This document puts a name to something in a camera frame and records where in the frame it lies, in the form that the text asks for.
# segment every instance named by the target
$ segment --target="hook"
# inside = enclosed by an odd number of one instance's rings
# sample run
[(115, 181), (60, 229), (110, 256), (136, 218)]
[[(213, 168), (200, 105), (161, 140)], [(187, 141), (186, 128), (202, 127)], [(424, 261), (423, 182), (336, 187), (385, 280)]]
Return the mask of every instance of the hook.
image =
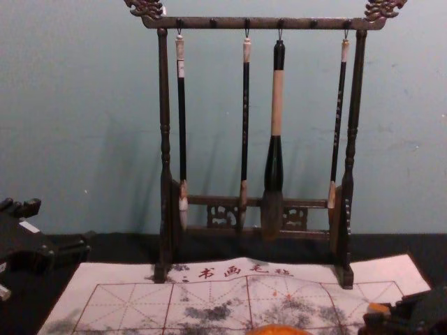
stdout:
[(248, 17), (245, 18), (245, 38), (248, 38), (250, 34), (250, 19)]
[(284, 19), (279, 19), (278, 21), (278, 36), (279, 36), (279, 40), (282, 39), (282, 29), (284, 27)]
[(182, 28), (183, 28), (183, 20), (182, 19), (177, 19), (176, 23), (177, 23), (177, 32), (179, 33), (179, 35), (181, 35), (182, 34)]
[(343, 23), (343, 28), (344, 28), (344, 39), (346, 40), (348, 38), (348, 32), (349, 32), (349, 28), (351, 28), (351, 24), (352, 24), (352, 20), (346, 20)]

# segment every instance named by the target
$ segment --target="large calligraphy brush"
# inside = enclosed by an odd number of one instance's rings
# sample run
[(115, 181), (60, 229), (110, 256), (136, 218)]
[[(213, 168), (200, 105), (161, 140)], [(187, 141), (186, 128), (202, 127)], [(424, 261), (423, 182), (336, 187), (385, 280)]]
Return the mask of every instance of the large calligraphy brush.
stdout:
[(272, 128), (265, 164), (264, 194), (261, 201), (261, 232), (264, 239), (274, 239), (282, 226), (283, 167), (281, 151), (281, 117), (283, 108), (284, 55), (286, 47), (279, 34), (273, 52)]

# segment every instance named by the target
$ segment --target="wooden post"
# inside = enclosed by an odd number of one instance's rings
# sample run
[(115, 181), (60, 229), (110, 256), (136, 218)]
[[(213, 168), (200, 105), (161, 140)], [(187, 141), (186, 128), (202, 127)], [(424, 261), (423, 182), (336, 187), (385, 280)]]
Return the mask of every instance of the wooden post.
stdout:
[(161, 131), (161, 222), (160, 222), (160, 257), (155, 264), (154, 281), (162, 283), (173, 260), (171, 213), (170, 145), (169, 145), (169, 81), (168, 81), (168, 31), (157, 29), (159, 36), (159, 90), (160, 90), (160, 131)]
[(348, 144), (344, 161), (344, 176), (342, 179), (342, 201), (340, 208), (339, 232), (336, 251), (336, 266), (340, 284), (343, 288), (352, 288), (353, 272), (350, 266), (351, 251), (351, 204), (354, 187), (353, 166), (356, 154), (356, 137), (358, 117), (360, 114), (360, 99), (362, 96), (363, 63), (365, 60), (365, 43), (367, 32), (357, 31), (356, 58), (351, 90), (351, 106), (349, 108)]

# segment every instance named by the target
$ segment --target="dark wooden object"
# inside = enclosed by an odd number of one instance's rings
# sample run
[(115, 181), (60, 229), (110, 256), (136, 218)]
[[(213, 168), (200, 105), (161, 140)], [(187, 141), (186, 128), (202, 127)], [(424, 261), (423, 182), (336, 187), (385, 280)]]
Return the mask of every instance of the dark wooden object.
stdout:
[[(356, 153), (356, 137), (360, 113), (362, 93), (363, 63), (365, 58), (365, 42), (368, 30), (380, 30), (386, 20), (397, 16), (395, 8), (401, 9), (406, 0), (368, 0), (365, 18), (273, 18), (273, 17), (164, 17), (163, 5), (159, 0), (124, 0), (131, 8), (131, 13), (141, 17), (148, 29), (157, 29), (159, 37), (159, 89), (160, 89), (160, 130), (161, 130), (161, 226), (160, 256), (155, 265), (154, 278), (157, 283), (166, 280), (167, 273), (173, 263), (174, 253), (182, 238), (179, 219), (178, 182), (170, 173), (170, 108), (168, 84), (167, 29), (338, 29), (356, 30), (356, 57), (353, 70), (351, 90), (351, 106), (349, 109), (348, 143), (342, 185), (335, 191), (334, 208), (328, 208), (326, 199), (302, 200), (283, 199), (283, 220), (279, 230), (279, 238), (319, 239), (329, 241), (334, 258), (334, 265), (340, 285), (349, 289), (353, 285), (351, 262), (351, 205), (353, 198), (353, 165)], [(183, 161), (184, 146), (180, 147)], [(332, 162), (332, 171), (337, 166)], [(221, 197), (211, 195), (188, 195), (189, 204), (207, 206), (207, 226), (190, 226), (187, 233), (195, 235), (261, 236), (260, 228), (243, 228), (237, 224), (241, 208), (241, 196)], [(247, 207), (260, 207), (262, 199), (247, 198)], [(327, 209), (329, 230), (307, 230), (308, 209)]]

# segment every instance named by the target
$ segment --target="orange object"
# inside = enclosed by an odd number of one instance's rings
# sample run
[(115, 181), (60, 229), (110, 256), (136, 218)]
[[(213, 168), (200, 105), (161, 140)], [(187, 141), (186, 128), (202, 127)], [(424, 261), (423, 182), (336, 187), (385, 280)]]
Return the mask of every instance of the orange object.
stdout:
[(374, 302), (370, 303), (368, 306), (368, 310), (376, 313), (390, 314), (390, 309), (388, 306), (376, 304)]
[(311, 335), (310, 333), (283, 325), (267, 325), (258, 329), (254, 329), (247, 335)]

